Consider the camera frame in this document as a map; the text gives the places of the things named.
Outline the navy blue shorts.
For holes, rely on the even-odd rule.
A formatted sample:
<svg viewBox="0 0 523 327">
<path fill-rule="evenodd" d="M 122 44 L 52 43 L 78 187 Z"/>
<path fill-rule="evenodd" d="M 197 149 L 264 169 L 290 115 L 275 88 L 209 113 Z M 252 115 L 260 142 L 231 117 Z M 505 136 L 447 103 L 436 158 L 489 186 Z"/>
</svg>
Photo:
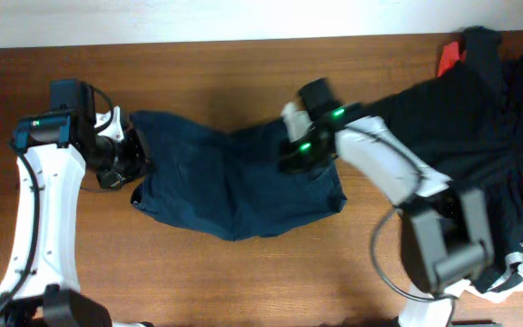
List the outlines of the navy blue shorts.
<svg viewBox="0 0 523 327">
<path fill-rule="evenodd" d="M 347 197 L 333 163 L 279 170 L 282 119 L 225 134 L 164 112 L 131 115 L 153 167 L 132 206 L 159 223 L 225 241 L 273 237 L 342 211 Z"/>
</svg>

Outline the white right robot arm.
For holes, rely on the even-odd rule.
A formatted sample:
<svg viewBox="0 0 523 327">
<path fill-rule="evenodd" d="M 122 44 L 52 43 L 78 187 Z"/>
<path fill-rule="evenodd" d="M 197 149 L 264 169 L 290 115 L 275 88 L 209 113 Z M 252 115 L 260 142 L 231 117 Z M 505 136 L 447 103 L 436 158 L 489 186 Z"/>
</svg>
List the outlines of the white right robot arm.
<svg viewBox="0 0 523 327">
<path fill-rule="evenodd" d="M 304 85 L 298 97 L 281 110 L 288 133 L 281 171 L 307 173 L 341 159 L 365 175 L 391 204 L 370 237 L 377 275 L 407 301 L 390 325 L 450 326 L 460 295 L 494 260 L 483 192 L 423 162 L 381 117 L 366 115 L 360 104 L 342 104 L 326 79 Z M 394 284 L 377 260 L 380 232 L 393 216 L 400 218 L 409 291 Z"/>
</svg>

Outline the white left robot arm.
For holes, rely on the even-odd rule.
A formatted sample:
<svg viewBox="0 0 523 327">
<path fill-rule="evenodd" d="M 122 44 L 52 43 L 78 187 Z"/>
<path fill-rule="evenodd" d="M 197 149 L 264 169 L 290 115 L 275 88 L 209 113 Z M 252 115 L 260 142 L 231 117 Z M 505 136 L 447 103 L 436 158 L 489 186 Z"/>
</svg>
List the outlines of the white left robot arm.
<svg viewBox="0 0 523 327">
<path fill-rule="evenodd" d="M 99 89 L 77 79 L 51 83 L 50 108 L 22 118 L 10 146 L 19 203 L 11 258 L 0 283 L 0 326 L 105 326 L 116 322 L 84 296 L 75 263 L 78 196 L 86 172 L 118 191 L 152 165 L 143 135 L 120 107 L 95 110 Z"/>
</svg>

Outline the red cloth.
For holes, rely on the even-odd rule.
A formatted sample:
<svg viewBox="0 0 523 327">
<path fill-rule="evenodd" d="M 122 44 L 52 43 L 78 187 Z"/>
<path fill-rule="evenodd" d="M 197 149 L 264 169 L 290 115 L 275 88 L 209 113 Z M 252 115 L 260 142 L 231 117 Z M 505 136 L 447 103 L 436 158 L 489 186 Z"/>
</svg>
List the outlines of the red cloth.
<svg viewBox="0 0 523 327">
<path fill-rule="evenodd" d="M 464 62 L 467 51 L 461 42 L 454 41 L 444 45 L 439 57 L 437 77 L 441 77 L 450 70 L 457 62 Z"/>
</svg>

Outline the dark green garment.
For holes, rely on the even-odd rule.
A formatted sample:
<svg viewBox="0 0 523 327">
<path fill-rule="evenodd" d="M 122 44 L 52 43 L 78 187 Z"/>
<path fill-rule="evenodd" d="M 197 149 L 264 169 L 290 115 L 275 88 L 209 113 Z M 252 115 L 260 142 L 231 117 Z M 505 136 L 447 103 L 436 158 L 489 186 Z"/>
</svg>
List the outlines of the dark green garment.
<svg viewBox="0 0 523 327">
<path fill-rule="evenodd" d="M 475 286 L 485 292 L 523 253 L 523 138 L 509 103 L 512 65 L 502 61 L 500 33 L 484 27 L 463 31 L 467 51 L 441 77 L 368 104 L 391 132 L 422 161 L 486 197 L 495 247 L 493 264 Z"/>
</svg>

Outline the white grey garment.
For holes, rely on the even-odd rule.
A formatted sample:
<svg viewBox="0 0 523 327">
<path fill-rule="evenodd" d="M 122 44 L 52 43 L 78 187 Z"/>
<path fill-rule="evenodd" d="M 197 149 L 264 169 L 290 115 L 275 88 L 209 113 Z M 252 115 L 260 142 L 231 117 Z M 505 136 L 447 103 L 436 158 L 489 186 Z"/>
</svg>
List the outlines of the white grey garment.
<svg viewBox="0 0 523 327">
<path fill-rule="evenodd" d="M 505 257 L 508 268 L 485 292 L 470 284 L 465 291 L 493 303 L 505 301 L 514 292 L 523 292 L 523 253 L 511 253 Z"/>
</svg>

